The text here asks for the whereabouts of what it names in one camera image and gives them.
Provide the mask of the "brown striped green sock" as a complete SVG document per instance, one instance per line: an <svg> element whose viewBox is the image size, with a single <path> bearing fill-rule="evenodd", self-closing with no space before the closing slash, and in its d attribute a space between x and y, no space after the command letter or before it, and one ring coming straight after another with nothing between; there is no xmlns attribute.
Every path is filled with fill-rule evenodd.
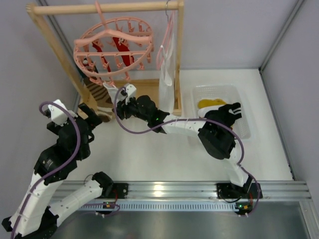
<svg viewBox="0 0 319 239"><path fill-rule="evenodd" d="M112 110L113 103L108 90L103 86L102 79L96 76L85 75L77 65L76 69L81 76L84 86L96 102L96 114L103 122L111 121L114 116Z"/></svg>

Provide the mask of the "red sock with trim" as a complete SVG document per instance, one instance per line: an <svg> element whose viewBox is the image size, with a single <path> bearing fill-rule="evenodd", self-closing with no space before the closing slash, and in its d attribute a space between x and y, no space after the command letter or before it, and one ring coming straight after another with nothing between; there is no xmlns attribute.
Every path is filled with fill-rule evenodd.
<svg viewBox="0 0 319 239"><path fill-rule="evenodd" d="M119 52L129 52L129 44L128 41L123 38L113 37L113 42L115 47ZM122 55L122 60L126 66L130 66L134 61L134 56L132 55Z"/></svg>

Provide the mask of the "red sock plain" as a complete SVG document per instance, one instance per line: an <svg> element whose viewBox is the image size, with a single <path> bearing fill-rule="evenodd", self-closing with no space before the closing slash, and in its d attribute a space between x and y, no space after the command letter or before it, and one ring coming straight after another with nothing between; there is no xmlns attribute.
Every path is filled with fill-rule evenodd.
<svg viewBox="0 0 319 239"><path fill-rule="evenodd" d="M97 50L97 52L103 52L104 44L100 40L93 41L92 46Z"/></svg>

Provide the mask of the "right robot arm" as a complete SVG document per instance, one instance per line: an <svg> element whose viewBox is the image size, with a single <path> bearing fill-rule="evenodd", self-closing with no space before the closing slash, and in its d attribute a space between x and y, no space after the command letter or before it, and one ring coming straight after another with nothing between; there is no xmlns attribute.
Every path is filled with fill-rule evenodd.
<svg viewBox="0 0 319 239"><path fill-rule="evenodd" d="M242 117L239 102L214 106L201 113L199 118L186 119L158 109L149 96L126 96L116 100L114 113L117 121L130 117L145 121L149 131L197 137L206 152L223 163L229 177L228 183L217 185L218 198L261 197L260 184L241 166L244 146L232 130L234 123Z"/></svg>

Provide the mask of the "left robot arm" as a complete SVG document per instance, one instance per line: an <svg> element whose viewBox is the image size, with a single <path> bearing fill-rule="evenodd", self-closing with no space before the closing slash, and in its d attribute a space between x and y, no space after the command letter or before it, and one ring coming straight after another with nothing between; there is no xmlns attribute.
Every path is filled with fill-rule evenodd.
<svg viewBox="0 0 319 239"><path fill-rule="evenodd" d="M93 199L108 196L113 180L104 172L95 173L82 187L59 202L51 199L68 175L77 168L77 161L90 156L93 130L102 123L95 111L85 103L79 109L82 118L66 109L60 100L44 102L41 113L51 121L47 129L57 135L56 143L41 152L33 170L30 186L17 211L3 219L2 226L12 239L49 239L75 211Z"/></svg>

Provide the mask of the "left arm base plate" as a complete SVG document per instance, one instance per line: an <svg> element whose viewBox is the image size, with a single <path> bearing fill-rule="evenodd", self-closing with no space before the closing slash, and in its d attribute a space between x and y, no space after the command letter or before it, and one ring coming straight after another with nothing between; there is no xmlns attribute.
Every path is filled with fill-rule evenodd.
<svg viewBox="0 0 319 239"><path fill-rule="evenodd" d="M108 196L109 199L125 199L128 195L128 183L114 183L111 192Z"/></svg>

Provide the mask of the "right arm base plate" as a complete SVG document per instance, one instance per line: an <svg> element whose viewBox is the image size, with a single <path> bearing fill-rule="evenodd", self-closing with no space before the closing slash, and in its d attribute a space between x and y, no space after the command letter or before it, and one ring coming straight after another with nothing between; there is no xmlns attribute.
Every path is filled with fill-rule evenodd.
<svg viewBox="0 0 319 239"><path fill-rule="evenodd" d="M241 199L262 199L263 194L259 183L252 183L250 188L239 187L231 183L217 183L217 198L226 202L237 202Z"/></svg>

